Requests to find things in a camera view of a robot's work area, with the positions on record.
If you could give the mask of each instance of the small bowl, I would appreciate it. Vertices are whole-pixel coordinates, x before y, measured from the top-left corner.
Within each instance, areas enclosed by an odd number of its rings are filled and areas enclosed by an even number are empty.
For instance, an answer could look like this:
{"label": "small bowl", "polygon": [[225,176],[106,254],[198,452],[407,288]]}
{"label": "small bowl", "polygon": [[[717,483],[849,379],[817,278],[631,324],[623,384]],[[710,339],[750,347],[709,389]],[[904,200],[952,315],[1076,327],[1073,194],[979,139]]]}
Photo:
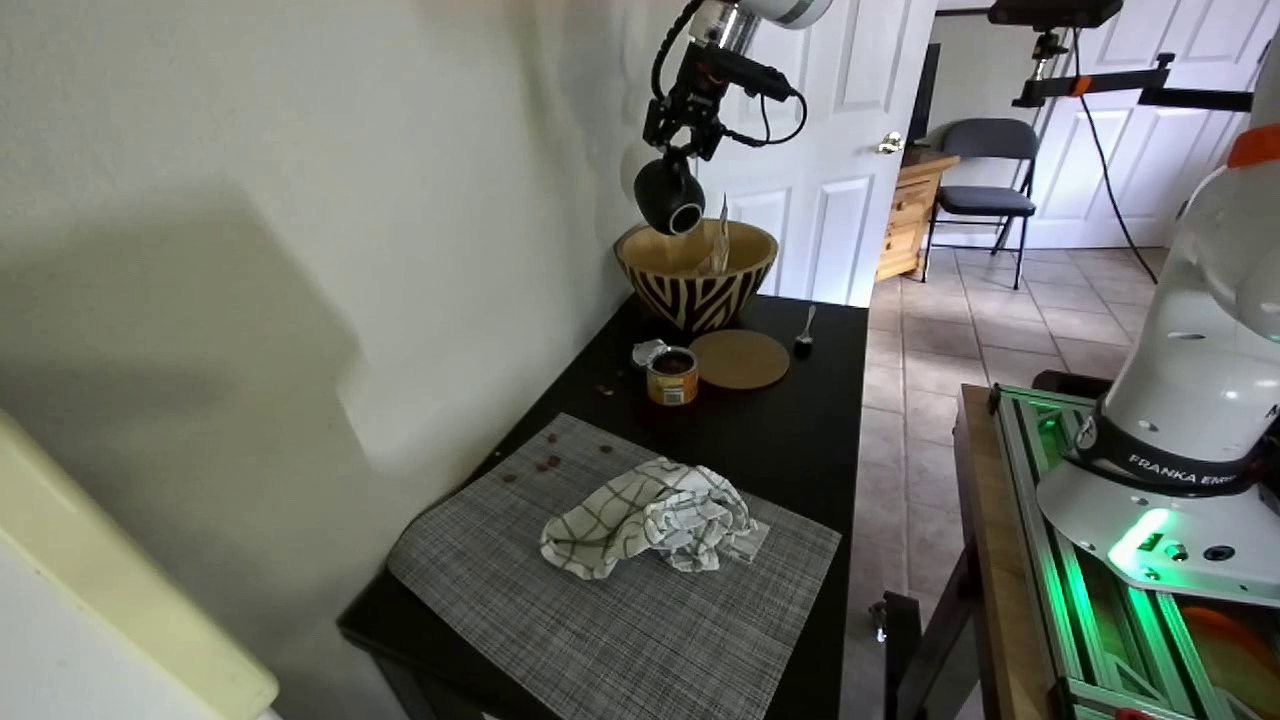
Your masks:
{"label": "small bowl", "polygon": [[775,261],[775,239],[763,227],[727,220],[727,261],[717,271],[717,236],[720,220],[702,220],[684,236],[631,227],[611,253],[636,294],[674,332],[696,334],[733,324]]}

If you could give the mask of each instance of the green light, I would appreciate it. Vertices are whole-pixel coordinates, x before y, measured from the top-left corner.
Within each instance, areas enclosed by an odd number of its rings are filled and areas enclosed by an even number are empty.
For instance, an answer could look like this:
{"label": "green light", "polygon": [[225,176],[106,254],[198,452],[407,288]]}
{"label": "green light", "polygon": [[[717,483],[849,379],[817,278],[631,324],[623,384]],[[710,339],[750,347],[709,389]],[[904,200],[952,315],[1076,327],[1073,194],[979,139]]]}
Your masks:
{"label": "green light", "polygon": [[1107,560],[1128,571],[1128,577],[1139,577],[1144,562],[1134,560],[1139,546],[1147,545],[1147,536],[1156,536],[1163,523],[1172,519],[1167,507],[1147,507],[1123,536],[1119,545],[1110,545]]}

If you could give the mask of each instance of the white robot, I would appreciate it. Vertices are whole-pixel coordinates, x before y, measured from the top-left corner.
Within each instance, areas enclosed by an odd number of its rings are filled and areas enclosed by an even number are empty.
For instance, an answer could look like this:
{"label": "white robot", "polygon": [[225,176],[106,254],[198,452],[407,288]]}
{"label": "white robot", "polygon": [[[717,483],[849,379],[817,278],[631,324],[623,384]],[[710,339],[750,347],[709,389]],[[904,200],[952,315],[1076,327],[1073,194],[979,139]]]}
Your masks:
{"label": "white robot", "polygon": [[1042,517],[1123,580],[1280,606],[1280,505],[1248,452],[1280,415],[1280,35],[1248,133],[1190,194],[1144,334]]}

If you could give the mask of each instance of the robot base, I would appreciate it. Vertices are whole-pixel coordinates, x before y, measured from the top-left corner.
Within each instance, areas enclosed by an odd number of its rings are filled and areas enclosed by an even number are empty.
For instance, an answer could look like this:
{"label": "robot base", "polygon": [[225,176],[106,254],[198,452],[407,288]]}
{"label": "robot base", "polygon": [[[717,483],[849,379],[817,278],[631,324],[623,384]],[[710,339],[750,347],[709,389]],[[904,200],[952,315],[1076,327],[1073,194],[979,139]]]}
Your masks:
{"label": "robot base", "polygon": [[1280,606],[1280,517],[1258,489],[1211,498],[1160,497],[1063,459],[1034,498],[1057,531],[1128,582]]}

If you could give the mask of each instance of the white cloth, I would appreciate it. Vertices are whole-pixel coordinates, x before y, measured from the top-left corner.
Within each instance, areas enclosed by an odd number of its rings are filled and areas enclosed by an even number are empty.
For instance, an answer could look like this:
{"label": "white cloth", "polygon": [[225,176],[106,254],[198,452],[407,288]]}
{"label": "white cloth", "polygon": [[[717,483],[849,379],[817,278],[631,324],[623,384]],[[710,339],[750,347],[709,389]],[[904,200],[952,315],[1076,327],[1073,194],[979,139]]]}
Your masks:
{"label": "white cloth", "polygon": [[604,580],[639,551],[659,551],[674,571],[717,571],[720,555],[748,562],[763,536],[768,523],[725,474],[657,457],[552,517],[538,551],[579,580]]}

